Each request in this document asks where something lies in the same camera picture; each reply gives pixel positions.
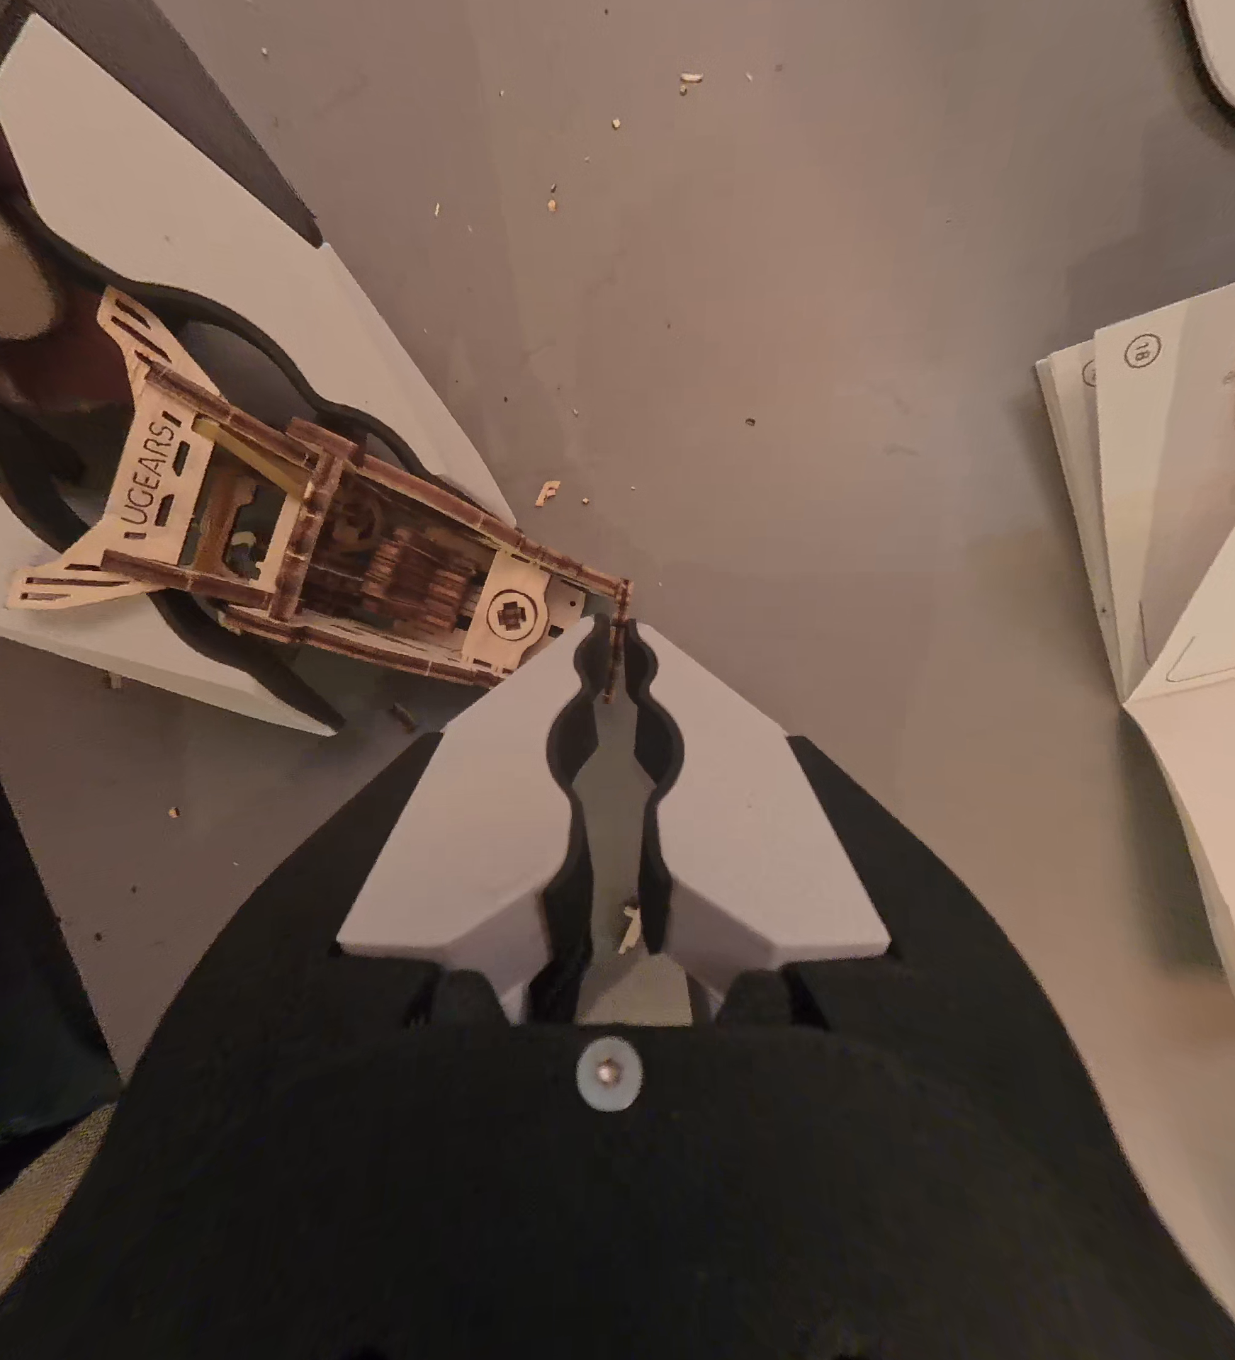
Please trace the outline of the person's left hand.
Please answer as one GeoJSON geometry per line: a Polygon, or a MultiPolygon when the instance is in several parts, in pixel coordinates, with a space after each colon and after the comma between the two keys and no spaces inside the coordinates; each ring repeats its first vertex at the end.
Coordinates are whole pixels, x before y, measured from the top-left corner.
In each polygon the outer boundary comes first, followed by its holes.
{"type": "Polygon", "coordinates": [[[88,413],[98,396],[78,372],[71,322],[45,336],[0,336],[0,405],[26,417],[88,413]]]}

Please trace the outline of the wooden model car chassis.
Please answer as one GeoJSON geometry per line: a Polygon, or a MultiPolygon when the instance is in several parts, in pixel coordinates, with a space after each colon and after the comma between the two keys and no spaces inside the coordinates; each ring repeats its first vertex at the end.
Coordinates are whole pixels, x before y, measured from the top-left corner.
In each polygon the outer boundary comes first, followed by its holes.
{"type": "Polygon", "coordinates": [[[458,688],[506,683],[590,600],[609,600],[614,641],[629,620],[629,578],[377,456],[368,438],[246,413],[139,296],[107,283],[97,322],[133,417],[98,522],[16,569],[14,607],[187,591],[233,635],[458,688]]]}

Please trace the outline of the white instruction booklet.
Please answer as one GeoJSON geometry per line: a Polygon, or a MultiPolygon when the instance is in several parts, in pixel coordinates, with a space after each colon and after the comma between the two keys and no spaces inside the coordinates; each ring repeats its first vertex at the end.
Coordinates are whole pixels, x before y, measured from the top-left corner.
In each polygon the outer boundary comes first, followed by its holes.
{"type": "Polygon", "coordinates": [[[1123,714],[1235,991],[1235,279],[1035,361],[1123,714]]]}

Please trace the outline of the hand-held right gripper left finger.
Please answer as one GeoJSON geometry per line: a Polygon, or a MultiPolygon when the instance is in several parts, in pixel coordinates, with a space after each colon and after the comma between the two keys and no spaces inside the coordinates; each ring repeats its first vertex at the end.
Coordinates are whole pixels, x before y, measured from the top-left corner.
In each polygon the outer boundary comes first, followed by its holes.
{"type": "Polygon", "coordinates": [[[439,730],[341,955],[478,973],[508,1017],[573,1017],[598,890],[573,779],[598,750],[609,662],[609,616],[577,616],[439,730]]]}

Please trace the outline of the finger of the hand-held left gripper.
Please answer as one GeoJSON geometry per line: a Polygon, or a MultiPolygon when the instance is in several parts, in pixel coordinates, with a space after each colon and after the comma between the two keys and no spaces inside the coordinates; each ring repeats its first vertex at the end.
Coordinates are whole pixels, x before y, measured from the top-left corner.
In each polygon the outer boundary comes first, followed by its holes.
{"type": "Polygon", "coordinates": [[[45,560],[51,560],[51,548],[0,495],[0,641],[299,732],[335,737],[346,725],[341,714],[302,683],[295,699],[285,699],[278,683],[196,650],[152,595],[81,607],[11,607],[14,569],[45,560]]]}
{"type": "Polygon", "coordinates": [[[48,19],[0,64],[0,125],[39,222],[133,283],[222,304],[335,405],[514,526],[506,491],[335,248],[311,248],[48,19]]]}

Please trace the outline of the ornamented wooden bumper strip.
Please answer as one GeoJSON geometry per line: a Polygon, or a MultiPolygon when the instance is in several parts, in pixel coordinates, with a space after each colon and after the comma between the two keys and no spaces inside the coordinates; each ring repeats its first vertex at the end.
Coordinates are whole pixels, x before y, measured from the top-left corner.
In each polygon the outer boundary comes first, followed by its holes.
{"type": "Polygon", "coordinates": [[[614,705],[616,683],[621,683],[621,663],[628,663],[629,595],[636,595],[636,584],[621,578],[616,591],[614,591],[614,616],[609,616],[609,678],[604,678],[604,705],[614,705]]]}

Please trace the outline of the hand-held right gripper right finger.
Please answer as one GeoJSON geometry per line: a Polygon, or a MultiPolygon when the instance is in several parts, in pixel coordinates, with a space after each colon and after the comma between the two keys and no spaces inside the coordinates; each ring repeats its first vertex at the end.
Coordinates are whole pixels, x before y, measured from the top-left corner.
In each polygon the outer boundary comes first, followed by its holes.
{"type": "Polygon", "coordinates": [[[628,620],[628,696],[654,783],[640,844],[647,955],[669,955],[712,1009],[738,974],[880,960],[895,935],[791,732],[640,620],[628,620]]]}

